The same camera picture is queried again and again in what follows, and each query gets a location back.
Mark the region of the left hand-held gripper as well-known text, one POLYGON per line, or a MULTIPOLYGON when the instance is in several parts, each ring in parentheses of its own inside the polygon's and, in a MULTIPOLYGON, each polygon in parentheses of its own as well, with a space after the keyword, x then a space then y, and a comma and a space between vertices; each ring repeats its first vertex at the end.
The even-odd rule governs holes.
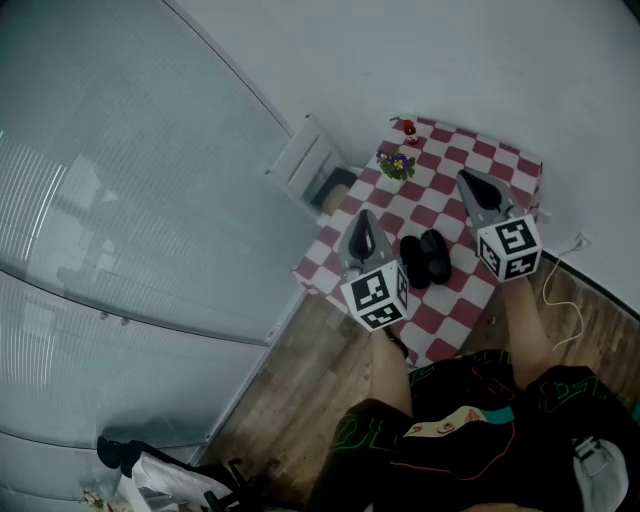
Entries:
POLYGON ((361 269, 366 259, 367 268, 374 269, 341 285, 349 313, 361 326, 374 332, 408 317, 408 279, 372 211, 354 217, 338 253, 344 270, 361 269))

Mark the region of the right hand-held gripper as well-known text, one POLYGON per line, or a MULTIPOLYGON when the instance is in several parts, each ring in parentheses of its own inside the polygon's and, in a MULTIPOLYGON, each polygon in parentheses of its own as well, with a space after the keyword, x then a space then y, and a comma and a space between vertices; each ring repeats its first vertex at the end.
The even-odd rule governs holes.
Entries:
POLYGON ((512 281, 536 271, 542 244, 534 217, 513 207, 507 184, 489 174, 464 168, 457 187, 471 221, 475 253, 500 282, 512 281))

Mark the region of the black glasses case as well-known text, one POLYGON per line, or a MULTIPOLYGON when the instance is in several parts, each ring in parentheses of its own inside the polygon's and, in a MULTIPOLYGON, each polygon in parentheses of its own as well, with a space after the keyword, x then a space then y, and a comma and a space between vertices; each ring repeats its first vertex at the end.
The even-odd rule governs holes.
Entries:
POLYGON ((409 285, 414 289, 422 290, 430 285, 446 284, 452 275, 452 264, 450 271, 445 276, 433 276, 429 272, 425 254, 421 250, 420 239, 421 237, 408 235, 400 241, 400 257, 409 285))

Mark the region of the black-framed eyeglasses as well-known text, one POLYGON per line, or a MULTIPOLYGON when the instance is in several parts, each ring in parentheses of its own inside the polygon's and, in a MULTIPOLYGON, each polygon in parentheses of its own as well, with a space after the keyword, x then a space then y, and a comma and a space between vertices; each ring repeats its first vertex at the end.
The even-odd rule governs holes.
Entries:
POLYGON ((425 254, 429 272, 433 276, 445 276, 451 267, 450 257, 443 236, 436 229, 429 229, 421 235, 421 250, 425 254))

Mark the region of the person's right forearm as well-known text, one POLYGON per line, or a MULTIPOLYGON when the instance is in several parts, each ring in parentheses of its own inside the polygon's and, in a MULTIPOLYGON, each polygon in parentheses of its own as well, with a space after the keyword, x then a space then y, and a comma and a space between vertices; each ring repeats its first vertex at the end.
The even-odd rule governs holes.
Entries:
POLYGON ((546 335, 528 278, 501 285, 512 369, 516 387, 524 391, 552 366, 552 345, 546 335))

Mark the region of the person's left forearm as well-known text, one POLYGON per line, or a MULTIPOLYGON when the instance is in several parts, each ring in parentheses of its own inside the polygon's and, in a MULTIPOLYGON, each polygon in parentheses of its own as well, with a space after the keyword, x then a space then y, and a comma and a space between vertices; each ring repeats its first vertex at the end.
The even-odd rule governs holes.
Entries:
POLYGON ((370 336, 372 351, 369 396, 412 417, 412 399, 406 359, 388 335, 377 330, 370 336))

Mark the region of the black and beige box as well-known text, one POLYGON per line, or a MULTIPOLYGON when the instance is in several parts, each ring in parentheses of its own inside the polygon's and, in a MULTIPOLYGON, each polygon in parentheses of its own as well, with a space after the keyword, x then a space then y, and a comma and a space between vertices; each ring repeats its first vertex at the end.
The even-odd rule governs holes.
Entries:
POLYGON ((332 213, 356 180, 352 171, 336 167, 311 199, 311 205, 326 214, 332 213))

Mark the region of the purple flower pot plant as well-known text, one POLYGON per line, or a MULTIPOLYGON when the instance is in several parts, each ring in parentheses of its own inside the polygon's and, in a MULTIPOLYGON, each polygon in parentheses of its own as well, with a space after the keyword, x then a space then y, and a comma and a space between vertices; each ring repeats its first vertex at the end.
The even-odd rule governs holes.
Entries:
POLYGON ((392 180, 407 181, 415 174, 416 159, 405 154, 380 150, 376 162, 381 171, 392 180))

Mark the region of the red white checkered tablecloth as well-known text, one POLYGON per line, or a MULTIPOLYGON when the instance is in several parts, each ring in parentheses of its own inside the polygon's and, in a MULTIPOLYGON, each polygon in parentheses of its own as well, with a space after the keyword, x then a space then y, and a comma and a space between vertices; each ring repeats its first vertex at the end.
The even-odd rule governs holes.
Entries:
POLYGON ((539 205, 542 162, 505 143, 434 120, 415 117, 418 141, 406 142, 403 123, 393 118, 379 145, 414 159, 415 174, 406 181, 388 178, 371 158, 337 210, 294 269, 296 279, 311 294, 319 294, 341 311, 339 242, 361 209, 379 220, 394 249, 407 235, 429 228, 447 244, 453 274, 444 285, 411 289, 408 317, 398 323, 399 336, 416 366, 457 354, 480 319, 497 281, 475 256, 470 222, 464 212, 455 177, 464 167, 486 172, 509 184, 529 211, 539 205))

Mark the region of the white chair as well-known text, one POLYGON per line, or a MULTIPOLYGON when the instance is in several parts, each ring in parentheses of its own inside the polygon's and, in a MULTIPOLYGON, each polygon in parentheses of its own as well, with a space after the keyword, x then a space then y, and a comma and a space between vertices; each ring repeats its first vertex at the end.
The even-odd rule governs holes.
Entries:
POLYGON ((312 218, 317 218, 319 213, 305 199, 305 193, 317 178, 328 179, 336 167, 347 168, 347 160, 317 117, 307 114, 300 130, 265 175, 312 218))

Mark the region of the person's black printed clothing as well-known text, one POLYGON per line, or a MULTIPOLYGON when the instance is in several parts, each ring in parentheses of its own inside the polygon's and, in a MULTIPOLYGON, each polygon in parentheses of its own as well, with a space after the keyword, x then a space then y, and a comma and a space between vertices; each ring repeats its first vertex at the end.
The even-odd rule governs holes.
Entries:
POLYGON ((509 353, 484 350, 408 378, 412 417, 374 399, 342 417, 307 512, 583 512, 573 444, 588 437, 624 456, 616 512, 640 512, 640 426, 589 368, 552 367, 521 391, 509 353))

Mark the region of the window blind pane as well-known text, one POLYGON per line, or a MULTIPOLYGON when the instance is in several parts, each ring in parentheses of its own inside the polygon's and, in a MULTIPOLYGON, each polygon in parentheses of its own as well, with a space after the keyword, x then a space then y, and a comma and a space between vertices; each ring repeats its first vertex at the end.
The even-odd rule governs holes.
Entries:
POLYGON ((205 443, 265 355, 80 305, 0 272, 0 433, 92 448, 205 443))
POLYGON ((0 265, 31 284, 270 342, 317 234, 288 142, 164 0, 0 0, 0 265))

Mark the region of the black office chair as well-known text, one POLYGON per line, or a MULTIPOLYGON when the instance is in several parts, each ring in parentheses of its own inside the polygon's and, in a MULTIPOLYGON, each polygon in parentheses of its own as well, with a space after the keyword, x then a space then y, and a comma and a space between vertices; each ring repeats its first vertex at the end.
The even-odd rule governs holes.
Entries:
POLYGON ((138 488, 174 497, 210 512, 264 512, 257 495, 233 467, 193 466, 141 441, 97 440, 97 454, 138 488))

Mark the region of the white crumpled cloth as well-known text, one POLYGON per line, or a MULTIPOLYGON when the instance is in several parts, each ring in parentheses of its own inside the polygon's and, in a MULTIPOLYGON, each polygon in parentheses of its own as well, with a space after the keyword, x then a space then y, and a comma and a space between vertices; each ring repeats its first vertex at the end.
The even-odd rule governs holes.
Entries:
POLYGON ((225 483, 180 465, 175 459, 165 462, 145 451, 120 462, 122 477, 118 493, 133 512, 154 511, 142 490, 168 497, 170 503, 196 505, 210 512, 229 512, 239 505, 234 490, 225 483))

